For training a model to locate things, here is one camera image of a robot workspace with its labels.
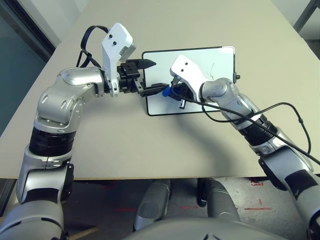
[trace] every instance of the gray floor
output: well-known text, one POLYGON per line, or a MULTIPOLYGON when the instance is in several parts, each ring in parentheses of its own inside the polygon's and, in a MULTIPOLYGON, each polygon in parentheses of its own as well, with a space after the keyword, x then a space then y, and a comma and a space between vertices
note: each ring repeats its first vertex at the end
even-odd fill
MULTIPOLYGON (((248 178, 218 178, 229 191, 243 223, 290 240, 306 240, 306 229, 287 192, 269 181, 255 184, 248 178)), ((63 205, 66 229, 71 234, 89 226, 98 231, 81 240, 120 240, 132 232, 135 211, 150 180, 119 180, 115 184, 75 183, 63 205)), ((173 179, 167 218, 206 217, 196 202, 195 179, 173 179)))

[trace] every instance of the whiteboard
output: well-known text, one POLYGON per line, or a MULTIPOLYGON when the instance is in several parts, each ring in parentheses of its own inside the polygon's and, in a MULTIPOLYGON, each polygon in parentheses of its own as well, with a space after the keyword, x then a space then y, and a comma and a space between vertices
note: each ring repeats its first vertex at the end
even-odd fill
MULTIPOLYGON (((149 59, 156 63, 155 66, 144 70, 144 84, 150 87, 152 84, 170 84, 173 77, 170 75, 170 67, 179 55, 185 55, 195 62, 208 80, 219 78, 233 79, 235 72, 235 48, 233 46, 205 47, 177 50, 145 51, 143 59, 149 59)), ((150 116, 168 114, 187 114, 202 112, 201 106, 187 102, 185 109, 180 109, 180 101, 171 97, 164 97, 162 93, 146 97, 147 113, 150 116)), ((207 111, 214 108, 205 107, 207 111)))

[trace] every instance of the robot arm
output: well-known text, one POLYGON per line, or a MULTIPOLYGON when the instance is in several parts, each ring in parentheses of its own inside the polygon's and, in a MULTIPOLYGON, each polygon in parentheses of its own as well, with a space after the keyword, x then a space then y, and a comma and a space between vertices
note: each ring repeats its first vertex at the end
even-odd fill
POLYGON ((135 50, 132 36, 116 23, 102 42, 103 69, 68 68, 41 95, 32 136, 25 148, 16 195, 20 203, 0 227, 0 239, 65 239, 61 201, 72 191, 72 145, 84 105, 119 92, 141 96, 161 92, 167 84, 143 87, 139 69, 155 65, 147 59, 127 60, 135 50))
MULTIPOLYGON (((282 130, 268 121, 263 114, 254 115, 259 109, 245 95, 239 93, 232 80, 206 79, 200 68, 183 55, 175 60, 170 73, 174 77, 173 85, 179 81, 187 84, 195 101, 214 102, 221 108, 245 115, 292 143, 282 130)), ((259 164, 265 174, 276 188, 290 192, 307 227, 319 234, 320 178, 313 174, 309 159, 251 121, 240 119, 238 115, 224 110, 221 110, 221 113, 227 120, 239 119, 231 124, 260 156, 259 164)))

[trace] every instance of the table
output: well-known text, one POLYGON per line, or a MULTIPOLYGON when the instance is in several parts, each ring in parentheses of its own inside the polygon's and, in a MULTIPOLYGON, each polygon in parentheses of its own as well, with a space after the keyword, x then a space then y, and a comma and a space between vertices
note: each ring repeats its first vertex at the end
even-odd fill
MULTIPOLYGON (((140 58, 151 50, 234 46, 237 86, 261 109, 294 104, 319 158, 320 62, 269 0, 93 0, 38 76, 0 138, 0 177, 16 178, 29 143, 41 93, 63 69, 74 67, 90 25, 122 23, 140 58)), ((87 49, 102 63, 98 30, 87 49)), ((267 117, 300 147, 307 141, 293 111, 267 117)), ((258 157, 228 123, 202 113, 148 116, 137 94, 109 95, 86 105, 72 162, 76 179, 142 179, 264 176, 258 157)), ((313 165, 315 172, 320 167, 313 165)))

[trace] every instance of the cable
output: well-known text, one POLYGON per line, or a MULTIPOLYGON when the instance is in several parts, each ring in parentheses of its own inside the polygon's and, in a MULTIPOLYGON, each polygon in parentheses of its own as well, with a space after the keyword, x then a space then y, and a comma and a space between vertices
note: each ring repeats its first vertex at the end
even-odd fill
POLYGON ((282 142, 284 142, 285 144, 289 145, 290 147, 292 147, 293 149, 297 150, 298 152, 302 153, 303 155, 305 155, 306 157, 310 158, 312 161, 314 161, 315 163, 317 163, 318 165, 320 165, 320 161, 318 159, 316 159, 314 156, 312 156, 311 154, 307 153, 306 151, 302 150, 301 148, 299 148, 298 146, 296 146, 295 144, 292 144, 291 142, 289 142, 288 140, 280 137, 279 135, 277 135, 276 133, 273 133, 272 131, 270 131, 269 129, 267 129, 265 126, 257 123, 256 121, 252 120, 250 117, 247 117, 239 112, 236 112, 236 111, 233 111, 231 109, 227 109, 227 108, 224 108, 224 107, 219 107, 219 106, 212 106, 210 104, 207 104, 207 103, 203 103, 203 102, 199 102, 199 101, 195 101, 193 99, 189 99, 189 98, 186 98, 184 96, 180 96, 178 94, 176 94, 173 90, 173 88, 171 87, 171 92, 172 94, 174 94, 175 96, 177 97, 180 97, 181 99, 184 99, 185 101, 188 101, 190 103, 195 103, 195 104, 198 104, 198 105, 202 105, 202 106, 207 106, 207 107, 211 107, 211 108, 216 108, 216 109, 219 109, 219 110, 222 110, 222 111, 225 111, 225 112, 228 112, 228 113, 231 113, 231 114, 234 114, 234 115, 237 115, 239 117, 241 117, 242 119, 245 119, 251 123, 253 123, 254 125, 260 127, 261 129, 265 130, 266 132, 268 132, 269 134, 271 134, 272 136, 276 137, 277 139, 281 140, 282 142))
MULTIPOLYGON (((256 115, 265 113, 265 112, 267 112, 267 111, 269 111, 269 110, 271 110, 271 109, 273 109, 273 108, 276 108, 276 107, 278 107, 278 106, 281 106, 281 105, 286 105, 286 106, 291 107, 291 108, 293 109, 294 113, 296 114, 296 116, 297 116, 297 118, 298 118, 298 122, 300 123, 300 125, 301 125, 301 127, 302 127, 302 129, 303 129, 303 131, 304 131, 304 134, 305 134, 305 136, 306 136, 307 142, 308 142, 308 150, 307 150, 307 153, 310 154, 310 152, 311 152, 311 140, 310 140, 309 133, 308 133, 308 131, 307 131, 307 128, 306 128, 306 126, 305 126, 305 124, 304 124, 304 121, 303 121, 303 119, 301 118, 298 110, 297 110, 296 107, 293 106, 291 103, 288 103, 288 102, 279 102, 279 103, 274 104, 274 105, 272 105, 272 106, 269 106, 269 107, 267 107, 267 108, 265 108, 265 109, 263 109, 263 110, 261 110, 261 111, 258 111, 258 112, 256 112, 256 113, 254 113, 253 115, 250 115, 250 117, 253 117, 253 116, 256 116, 256 115)), ((215 119, 215 118, 211 117, 211 116, 208 114, 208 112, 206 111, 206 109, 205 109, 204 106, 202 106, 202 111, 205 113, 205 115, 206 115, 208 118, 210 118, 211 120, 213 120, 213 121, 215 121, 215 122, 217 122, 217 123, 234 123, 234 122, 238 122, 238 121, 242 120, 242 118, 237 118, 237 119, 232 119, 232 120, 218 120, 218 119, 215 119)))
POLYGON ((78 60, 76 62, 76 67, 85 68, 91 62, 94 66, 96 66, 98 68, 101 68, 100 64, 92 57, 92 54, 90 52, 88 52, 87 49, 86 49, 87 42, 88 42, 88 39, 90 37, 90 34, 92 33, 92 31, 95 28, 103 30, 106 34, 110 31, 109 28, 107 28, 105 26, 100 26, 100 25, 93 25, 93 26, 88 27, 88 29, 85 31, 85 33, 84 33, 84 35, 82 37, 82 40, 81 40, 81 44, 80 44, 81 51, 80 51, 78 60), (82 58, 82 54, 86 55, 86 59, 80 65, 80 60, 82 58))

